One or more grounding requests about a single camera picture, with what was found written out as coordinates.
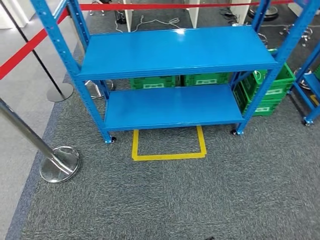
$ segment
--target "yellow floor tape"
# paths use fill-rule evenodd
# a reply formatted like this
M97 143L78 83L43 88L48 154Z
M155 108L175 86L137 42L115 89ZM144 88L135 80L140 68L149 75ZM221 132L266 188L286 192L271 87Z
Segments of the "yellow floor tape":
M315 97L315 95L315 94L313 94L313 95L310 95L310 98L315 104L315 105L317 105L317 106L318 106L319 105L319 102L317 100L317 98Z
M132 159L134 161L152 161L152 160L179 160L179 159L200 159L207 154L204 133L202 126L197 126L200 152L179 153L179 154L161 154L161 155L138 155L139 130L133 131Z

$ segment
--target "blue metal shelf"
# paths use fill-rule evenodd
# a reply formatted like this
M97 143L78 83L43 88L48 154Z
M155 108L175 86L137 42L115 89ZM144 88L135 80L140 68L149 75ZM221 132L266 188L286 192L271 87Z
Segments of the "blue metal shelf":
M61 5L68 8L85 52L80 66L57 26L57 12L52 16L45 0L30 1L106 143L112 142L108 131L115 130L235 123L238 125L233 133L242 134L320 7L318 0L299 0L305 3L303 11L282 45L272 56L257 35L271 0L260 0L251 25L248 26L99 35L89 34L78 0L62 0ZM232 88L242 78L259 69L267 69L268 73L242 116ZM233 72L233 76L229 85L121 92L109 92L103 81L214 72ZM105 119L101 118L91 98L85 84L88 80L94 81L104 93L107 106ZM314 114L320 113L320 106L318 108L318 112Z
M254 54L248 57L248 52ZM277 65L251 26L109 33L91 37L77 79L254 71Z
M111 92L108 131L234 124L243 120L227 84Z
M304 74L303 79L309 85L312 93L318 99L320 99L320 80L318 80L314 73Z

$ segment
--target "shelf board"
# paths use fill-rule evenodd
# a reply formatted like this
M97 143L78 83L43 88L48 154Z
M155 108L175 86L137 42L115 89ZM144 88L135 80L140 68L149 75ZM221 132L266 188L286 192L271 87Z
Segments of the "shelf board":
M93 35L77 79L104 80L272 69L251 26Z
M320 99L320 80L318 80L314 73L304 74L304 80L318 99Z
M227 84L112 91L108 131L240 123L244 119Z

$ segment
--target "carpet floor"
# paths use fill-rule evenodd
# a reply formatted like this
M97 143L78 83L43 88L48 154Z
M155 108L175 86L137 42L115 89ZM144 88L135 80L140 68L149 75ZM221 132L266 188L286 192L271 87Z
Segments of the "carpet floor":
M280 17L268 24L295 19L285 6L278 9ZM154 10L134 11L133 29L141 14L145 21L179 17L180 26L191 27L186 11ZM218 9L202 9L199 18L199 27L227 24ZM89 27L92 33L114 32L114 14L97 12ZM151 23L140 30L169 27ZM261 31L273 48L284 39L281 30ZM288 61L291 69L319 40L319 31L315 32L307 47L294 50ZM79 52L75 55L81 59ZM44 138L53 147L75 147L81 169L72 180L48 184L38 176L38 154L7 238L320 239L320 121L301 124L293 99L298 100L287 96L270 117L254 117L242 136L229 134L232 125L204 126L205 158L134 162L132 131L114 132L118 140L105 144L75 93L55 105ZM96 102L103 109L103 100ZM139 138L139 154L198 150L195 127L141 130Z

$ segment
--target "green basket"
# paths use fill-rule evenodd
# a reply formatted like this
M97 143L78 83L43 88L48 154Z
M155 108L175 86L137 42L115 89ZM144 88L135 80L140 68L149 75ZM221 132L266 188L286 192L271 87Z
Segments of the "green basket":
M238 108L242 114L245 114L249 105L252 102L245 90L243 84L240 82L233 90L234 97L238 103ZM266 99L262 100L254 111L254 116L270 116L275 109L281 103L281 99Z
M152 76L131 78L131 89L170 88L176 86L176 76Z
M229 72L186 75L184 76L184 85L227 84L229 75Z
M320 81L320 65L318 65L313 73Z
M254 97L266 74L266 70L254 71L250 76L242 80L244 88L250 99L252 100ZM282 99L287 94L287 91L292 86L295 78L294 74L288 64L285 63L280 73L272 82L263 100Z

